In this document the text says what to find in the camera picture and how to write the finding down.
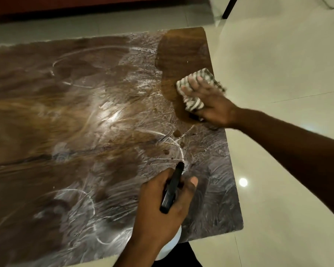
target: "fingernail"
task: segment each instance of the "fingernail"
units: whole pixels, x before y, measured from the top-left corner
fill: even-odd
[[[191,178],[191,183],[194,184],[195,187],[197,187],[197,185],[198,185],[198,178],[195,177],[195,176],[192,177],[192,178]]]

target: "striped cloth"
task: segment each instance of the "striped cloth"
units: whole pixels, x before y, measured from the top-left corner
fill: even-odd
[[[191,76],[193,76],[195,80],[197,80],[198,76],[201,76],[210,85],[218,88],[224,95],[226,95],[226,91],[227,91],[226,88],[224,88],[218,81],[215,80],[214,75],[210,73],[210,71],[207,68],[203,68],[202,70],[194,72],[193,74],[191,74]],[[192,90],[188,82],[188,76],[177,81],[176,85],[177,85],[178,93],[183,97],[183,101],[186,104],[187,111],[194,112],[197,110],[201,110],[204,107],[204,103],[200,100],[200,98],[190,98],[182,92],[182,89],[181,89],[182,86],[186,86],[187,88]]]

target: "black furniture leg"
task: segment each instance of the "black furniture leg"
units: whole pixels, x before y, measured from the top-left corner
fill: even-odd
[[[227,8],[225,9],[225,12],[222,16],[223,19],[227,19],[232,11],[232,9],[234,8],[234,5],[236,4],[236,1],[237,0],[230,0],[228,5],[227,5]]]

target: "black pants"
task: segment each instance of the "black pants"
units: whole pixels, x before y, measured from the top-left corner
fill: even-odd
[[[186,243],[177,244],[172,251],[160,261],[155,261],[152,267],[179,267],[179,266],[188,266],[188,267],[202,267],[202,265],[197,260],[194,252],[191,248],[191,245]]]

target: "forearm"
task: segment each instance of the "forearm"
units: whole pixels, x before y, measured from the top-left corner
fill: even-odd
[[[265,113],[238,109],[233,128],[265,148],[334,212],[334,140]]]
[[[151,243],[130,240],[114,267],[151,267],[159,252],[160,248]]]

